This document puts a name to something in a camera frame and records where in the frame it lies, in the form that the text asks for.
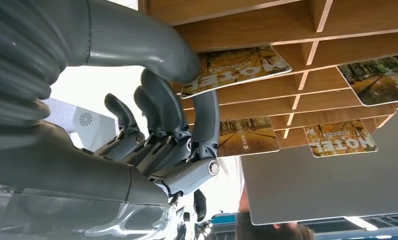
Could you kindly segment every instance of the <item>wooden cubby shelf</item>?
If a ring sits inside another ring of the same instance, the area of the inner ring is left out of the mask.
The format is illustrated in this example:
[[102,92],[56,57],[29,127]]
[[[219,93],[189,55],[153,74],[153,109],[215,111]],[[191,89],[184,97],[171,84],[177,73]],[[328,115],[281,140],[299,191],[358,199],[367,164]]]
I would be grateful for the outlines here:
[[[398,0],[140,0],[139,9],[198,53],[272,45],[291,72],[217,93],[222,121],[270,116],[282,148],[307,145],[303,127],[315,124],[361,119],[372,134],[398,110],[363,106],[337,70],[398,55]],[[191,98],[181,105],[194,124]]]

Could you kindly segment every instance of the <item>wooden shelf divider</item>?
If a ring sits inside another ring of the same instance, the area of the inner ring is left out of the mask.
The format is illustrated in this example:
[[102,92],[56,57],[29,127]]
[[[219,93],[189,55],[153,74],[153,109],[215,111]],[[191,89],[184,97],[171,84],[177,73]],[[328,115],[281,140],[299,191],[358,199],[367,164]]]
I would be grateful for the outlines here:
[[287,137],[289,137],[289,131],[290,131],[289,128],[284,130],[283,139],[286,139]]
[[314,20],[315,31],[322,32],[333,0],[309,0],[311,14]]
[[377,126],[376,128],[381,128],[382,126],[384,126],[384,124],[386,124],[387,121],[389,121],[392,117],[394,116],[394,114],[390,114],[387,116],[381,116],[381,117],[375,117],[374,118],[374,123]]
[[150,0],[138,0],[138,11],[150,15]]
[[286,125],[290,126],[291,123],[293,122],[293,118],[294,118],[294,113],[290,113],[288,115],[284,115],[285,119],[286,119]]
[[299,91],[303,90],[303,88],[305,87],[305,82],[306,79],[308,78],[308,74],[309,74],[308,71],[304,71],[302,73],[294,75],[294,81],[296,82],[296,86]]
[[280,148],[286,149],[308,145],[308,139],[306,139],[305,131],[303,130],[303,128],[290,128],[288,130],[289,134],[287,138],[284,138],[285,130],[275,131],[275,135],[277,136]]
[[302,49],[303,62],[305,65],[311,65],[317,51],[319,41],[310,41],[300,43]]
[[297,109],[297,105],[299,104],[299,100],[300,100],[300,95],[296,95],[294,98],[294,101],[292,103],[292,110],[296,110]]

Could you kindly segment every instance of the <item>person's hair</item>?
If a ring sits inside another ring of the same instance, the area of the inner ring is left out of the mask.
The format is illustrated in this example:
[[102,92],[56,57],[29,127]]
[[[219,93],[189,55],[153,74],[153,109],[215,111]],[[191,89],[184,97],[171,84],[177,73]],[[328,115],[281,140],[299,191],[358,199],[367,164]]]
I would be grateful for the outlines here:
[[314,232],[306,226],[297,225],[291,229],[287,224],[280,224],[276,229],[273,225],[255,226],[250,213],[237,215],[236,240],[314,240]]

